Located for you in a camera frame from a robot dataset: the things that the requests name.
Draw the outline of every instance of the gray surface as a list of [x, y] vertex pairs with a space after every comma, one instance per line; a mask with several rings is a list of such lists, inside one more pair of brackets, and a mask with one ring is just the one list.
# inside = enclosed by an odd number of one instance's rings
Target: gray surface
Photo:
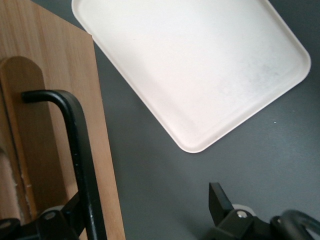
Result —
[[[67, 21], [70, 0], [33, 0]], [[297, 87], [201, 153], [182, 151], [95, 47], [128, 240], [203, 239], [209, 182], [264, 221], [286, 209], [320, 220], [320, 1], [271, 3], [312, 59]]]

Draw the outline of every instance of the tray rim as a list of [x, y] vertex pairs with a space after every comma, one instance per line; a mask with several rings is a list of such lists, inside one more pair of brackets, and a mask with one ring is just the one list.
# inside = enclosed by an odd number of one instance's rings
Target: tray rim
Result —
[[[81, 26], [84, 28], [84, 30], [91, 34], [90, 32], [90, 27], [87, 26], [86, 21], [85, 20], [81, 20], [81, 14], [78, 14], [76, 8], [77, 8], [77, 4], [79, 4], [80, 2], [83, 1], [87, 1], [87, 0], [72, 0], [71, 2], [71, 8], [72, 8], [72, 12], [75, 16], [75, 18], [77, 19], [77, 21], [81, 24]], [[127, 76], [127, 74], [125, 73], [125, 71], [123, 71], [121, 69], [121, 67], [115, 62], [115, 60], [113, 59], [113, 57], [104, 49], [105, 47], [100, 43], [99, 39], [96, 39], [96, 37], [94, 35], [92, 35], [92, 38], [94, 40], [94, 42], [97, 44], [97, 46], [101, 49], [101, 51], [104, 53], [104, 55], [109, 59], [109, 61], [112, 63], [112, 65], [116, 68], [116, 70], [120, 73], [120, 75], [124, 78], [124, 80], [127, 82], [127, 84], [131, 87], [131, 89], [133, 89], [133, 91], [137, 94], [137, 96], [142, 100], [142, 102], [146, 105], [146, 107], [148, 108], [148, 110], [153, 114], [153, 116], [156, 118], [156, 120], [160, 123], [160, 125], [166, 130], [166, 132], [169, 134], [169, 136], [172, 138], [172, 140], [185, 152], [187, 153], [191, 153], [191, 154], [195, 154], [195, 153], [200, 153], [202, 151], [204, 151], [205, 149], [207, 149], [208, 147], [210, 147], [211, 145], [213, 145], [214, 143], [216, 143], [218, 140], [220, 140], [221, 138], [223, 138], [224, 136], [226, 136], [228, 133], [230, 133], [232, 130], [234, 130], [235, 128], [237, 128], [238, 126], [240, 126], [241, 124], [243, 124], [245, 121], [247, 121], [248, 119], [250, 119], [252, 116], [254, 116], [255, 114], [257, 114], [258, 112], [260, 112], [262, 109], [264, 109], [266, 106], [270, 105], [272, 102], [274, 102], [275, 100], [277, 100], [278, 98], [280, 98], [282, 95], [284, 95], [285, 93], [287, 93], [288, 91], [290, 91], [291, 89], [293, 89], [295, 86], [297, 86], [299, 83], [301, 83], [304, 79], [306, 79], [306, 77], [308, 76], [310, 69], [311, 69], [311, 65], [312, 65], [312, 60], [310, 57], [310, 54], [308, 53], [308, 51], [305, 49], [305, 47], [301, 44], [301, 42], [299, 41], [299, 39], [295, 36], [295, 34], [293, 33], [293, 31], [289, 28], [289, 26], [286, 24], [286, 22], [282, 19], [282, 17], [280, 16], [280, 14], [277, 12], [277, 10], [273, 7], [273, 5], [269, 2], [269, 0], [262, 0], [261, 4], [265, 4], [268, 7], [268, 10], [271, 11], [272, 15], [276, 17], [276, 21], [278, 22], [278, 25], [281, 24], [281, 27], [285, 30], [286, 34], [290, 36], [291, 40], [294, 41], [294, 46], [299, 50], [302, 58], [304, 59], [304, 64], [306, 67], [304, 67], [302, 69], [302, 73], [300, 73], [300, 77], [299, 80], [295, 80], [294, 84], [290, 84], [289, 88], [286, 88], [284, 90], [282, 90], [281, 92], [279, 92], [275, 97], [272, 97], [270, 100], [265, 101], [264, 104], [260, 104], [259, 107], [257, 107], [254, 111], [252, 111], [250, 114], [247, 114], [246, 117], [242, 118], [240, 121], [237, 121], [237, 124], [234, 124], [233, 127], [228, 128], [228, 130], [223, 131], [223, 134], [219, 134], [218, 137], [214, 137], [213, 141], [209, 141], [209, 143], [203, 144], [205, 141], [202, 141], [202, 146], [198, 147], [201, 144], [197, 144], [196, 147], [194, 146], [187, 146], [184, 145], [182, 141], [180, 141], [180, 139], [178, 137], [175, 136], [175, 134], [170, 130], [170, 128], [167, 127], [166, 123], [164, 121], [161, 120], [161, 116], [160, 114], [154, 110], [151, 106], [149, 106], [148, 100], [145, 98], [145, 96], [143, 94], [141, 94], [139, 92], [139, 89], [137, 89], [133, 83], [131, 83], [130, 77]]]

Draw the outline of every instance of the black curved handle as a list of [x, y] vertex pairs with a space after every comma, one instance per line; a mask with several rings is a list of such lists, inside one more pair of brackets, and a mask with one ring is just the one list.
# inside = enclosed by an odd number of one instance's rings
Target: black curved handle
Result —
[[320, 236], [320, 222], [303, 212], [287, 210], [279, 219], [278, 228], [287, 240], [314, 240], [307, 229]]
[[35, 90], [22, 93], [25, 103], [52, 102], [63, 115], [73, 161], [79, 198], [88, 239], [106, 240], [107, 234], [90, 148], [87, 124], [77, 98], [64, 90]]

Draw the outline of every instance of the white tray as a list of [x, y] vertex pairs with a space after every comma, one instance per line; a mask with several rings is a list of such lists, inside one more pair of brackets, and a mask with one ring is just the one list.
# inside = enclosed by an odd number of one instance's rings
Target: white tray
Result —
[[73, 0], [72, 10], [189, 153], [297, 85], [311, 67], [266, 0]]

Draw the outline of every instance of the screw head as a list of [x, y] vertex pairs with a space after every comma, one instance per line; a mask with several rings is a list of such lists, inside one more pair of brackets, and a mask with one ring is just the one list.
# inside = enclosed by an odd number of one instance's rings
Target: screw head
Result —
[[239, 218], [241, 219], [245, 219], [248, 217], [247, 213], [245, 211], [239, 210], [236, 212], [236, 214], [238, 215]]
[[5, 229], [7, 227], [9, 227], [11, 225], [11, 222], [8, 220], [8, 221], [5, 221], [4, 223], [2, 223], [0, 225], [0, 229]]
[[53, 219], [56, 216], [56, 213], [54, 211], [48, 212], [46, 215], [44, 215], [45, 220]]

